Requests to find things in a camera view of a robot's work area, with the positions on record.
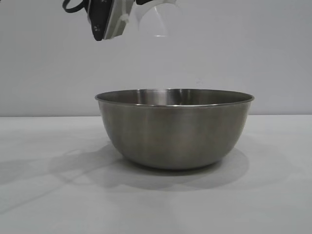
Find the gray background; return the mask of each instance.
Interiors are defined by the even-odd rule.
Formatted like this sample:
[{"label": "gray background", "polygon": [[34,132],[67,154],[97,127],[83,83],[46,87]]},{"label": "gray background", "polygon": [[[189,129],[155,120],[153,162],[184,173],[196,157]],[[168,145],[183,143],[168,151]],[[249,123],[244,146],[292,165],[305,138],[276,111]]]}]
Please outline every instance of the gray background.
[{"label": "gray background", "polygon": [[60,0],[0,3],[0,116],[98,115],[94,95],[191,87],[255,95],[252,114],[312,114],[311,0],[179,0],[183,27],[95,42]]}]

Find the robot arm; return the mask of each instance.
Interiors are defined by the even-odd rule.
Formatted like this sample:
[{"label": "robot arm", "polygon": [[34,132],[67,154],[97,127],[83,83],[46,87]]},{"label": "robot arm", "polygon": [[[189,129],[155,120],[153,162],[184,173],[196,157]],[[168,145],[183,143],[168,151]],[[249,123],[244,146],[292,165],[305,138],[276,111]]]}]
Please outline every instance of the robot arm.
[{"label": "robot arm", "polygon": [[67,13],[84,8],[95,40],[101,41],[122,35],[135,1],[138,5],[143,5],[152,0],[82,0],[73,8],[67,8],[70,0],[64,0],[62,6]]}]

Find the stainless steel bowl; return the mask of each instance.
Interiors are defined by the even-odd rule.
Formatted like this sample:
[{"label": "stainless steel bowl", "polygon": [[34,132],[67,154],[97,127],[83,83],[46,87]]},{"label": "stainless steel bowl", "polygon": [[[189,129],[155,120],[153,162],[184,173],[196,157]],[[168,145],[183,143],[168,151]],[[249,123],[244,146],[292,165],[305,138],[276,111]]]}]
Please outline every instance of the stainless steel bowl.
[{"label": "stainless steel bowl", "polygon": [[254,98],[220,90],[145,89],[96,99],[107,134],[124,157],[181,170],[221,160],[238,141]]}]

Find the transparent cup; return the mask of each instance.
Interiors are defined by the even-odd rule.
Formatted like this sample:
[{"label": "transparent cup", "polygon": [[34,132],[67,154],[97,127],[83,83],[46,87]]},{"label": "transparent cup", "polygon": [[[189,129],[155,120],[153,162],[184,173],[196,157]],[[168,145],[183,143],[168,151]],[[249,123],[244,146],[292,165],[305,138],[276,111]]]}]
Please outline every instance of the transparent cup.
[{"label": "transparent cup", "polygon": [[153,0],[135,8],[140,34],[165,38],[173,35],[181,23],[177,0]]}]

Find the bowl rim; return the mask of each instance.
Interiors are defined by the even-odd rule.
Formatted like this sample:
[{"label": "bowl rim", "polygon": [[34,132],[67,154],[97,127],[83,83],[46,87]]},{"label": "bowl rim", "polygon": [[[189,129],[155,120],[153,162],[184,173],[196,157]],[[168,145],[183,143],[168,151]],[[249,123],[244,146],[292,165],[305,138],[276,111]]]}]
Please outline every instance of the bowl rim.
[{"label": "bowl rim", "polygon": [[[127,102],[118,102],[118,101],[108,101],[99,98],[99,96],[103,94],[108,94],[108,93],[116,93],[116,92],[129,92],[129,91],[147,91],[147,90],[159,90],[159,91],[164,91],[164,90],[201,90],[201,91],[214,91],[214,92],[226,92],[226,93],[235,93],[235,94],[241,94],[241,95],[246,95],[249,97],[246,100],[243,101],[236,101],[236,102],[227,102],[227,103],[219,103],[219,104],[201,104],[201,105],[155,105],[155,104],[138,104],[138,103],[127,103]],[[116,91],[109,91],[109,92],[104,92],[97,94],[95,96],[95,99],[99,102],[105,102],[105,103],[110,103],[110,104],[115,104],[115,105],[126,105],[126,106],[137,106],[137,107],[174,107],[174,108],[192,108],[192,107],[217,107],[217,106],[228,106],[228,105],[237,105],[237,104],[242,104],[242,103],[247,103],[247,102],[252,102],[254,100],[254,96],[251,94],[247,94],[244,92],[238,92],[238,91],[229,91],[229,90],[218,90],[218,89],[196,89],[196,88],[159,88],[159,89],[125,89],[125,90],[116,90]]]}]

